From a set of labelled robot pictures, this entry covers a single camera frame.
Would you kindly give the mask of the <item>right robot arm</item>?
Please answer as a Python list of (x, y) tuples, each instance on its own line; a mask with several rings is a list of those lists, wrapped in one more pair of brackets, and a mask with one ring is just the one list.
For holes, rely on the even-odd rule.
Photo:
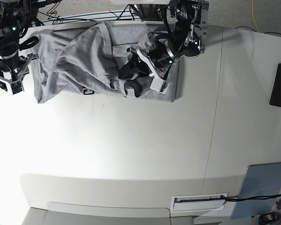
[(29, 73), (28, 65), (37, 58), (30, 53), (26, 57), (19, 52), (34, 47), (39, 39), (32, 36), (20, 43), (29, 28), (32, 3), (30, 0), (14, 0), (2, 3), (0, 22), (0, 88), (12, 95), (24, 91), (22, 81)]

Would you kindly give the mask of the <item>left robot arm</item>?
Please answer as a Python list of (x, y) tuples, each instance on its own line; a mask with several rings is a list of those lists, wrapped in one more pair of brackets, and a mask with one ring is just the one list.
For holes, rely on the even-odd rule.
[(165, 94), (172, 65), (182, 57), (195, 58), (205, 51), (209, 3), (205, 0), (171, 0), (163, 4), (137, 4), (130, 8), (141, 21), (162, 21), (166, 31), (154, 32), (148, 49), (128, 48), (129, 61), (120, 69), (118, 78), (124, 90), (143, 93), (137, 77), (149, 77), (150, 89)]

